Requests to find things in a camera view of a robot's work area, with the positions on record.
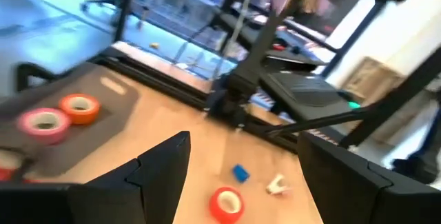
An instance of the pink tape roll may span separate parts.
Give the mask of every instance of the pink tape roll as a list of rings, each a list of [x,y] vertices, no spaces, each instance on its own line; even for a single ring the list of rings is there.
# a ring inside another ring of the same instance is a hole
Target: pink tape roll
[[[54,145],[65,138],[70,119],[60,110],[41,108],[22,114],[19,129],[45,145]]]

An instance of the white wall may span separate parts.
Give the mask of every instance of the white wall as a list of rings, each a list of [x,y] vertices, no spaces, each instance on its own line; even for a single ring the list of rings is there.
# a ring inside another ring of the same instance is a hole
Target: white wall
[[[363,57],[408,75],[441,43],[441,0],[388,3],[327,79],[339,87]]]

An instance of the green light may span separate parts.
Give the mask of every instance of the green light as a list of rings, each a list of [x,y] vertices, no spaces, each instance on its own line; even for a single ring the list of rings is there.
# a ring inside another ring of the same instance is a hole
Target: green light
[[[358,103],[356,103],[356,102],[349,102],[349,107],[350,107],[351,109],[354,109],[354,108],[359,108],[359,107],[361,107],[361,105],[358,104]]]

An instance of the wooden table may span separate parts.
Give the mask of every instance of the wooden table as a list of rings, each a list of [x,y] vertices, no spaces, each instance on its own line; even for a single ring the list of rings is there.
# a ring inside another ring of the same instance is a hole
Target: wooden table
[[[237,188],[245,201],[239,223],[322,223],[303,178],[298,157],[246,132],[236,132],[204,114],[160,92],[112,72],[135,88],[139,98],[125,129],[98,147],[66,173],[42,181],[86,183],[137,157],[144,151],[182,130],[191,134],[187,180],[174,223],[216,223],[207,203],[216,188]],[[3,164],[7,163],[0,156]],[[239,184],[232,168],[240,163],[251,174]],[[267,184],[277,173],[292,186],[288,196],[266,193]]]

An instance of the blue plastic piece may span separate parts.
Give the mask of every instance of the blue plastic piece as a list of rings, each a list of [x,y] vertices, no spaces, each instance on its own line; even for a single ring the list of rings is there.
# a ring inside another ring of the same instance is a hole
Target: blue plastic piece
[[[249,178],[249,173],[243,168],[242,165],[234,166],[233,174],[236,177],[236,180],[240,183],[244,183]]]

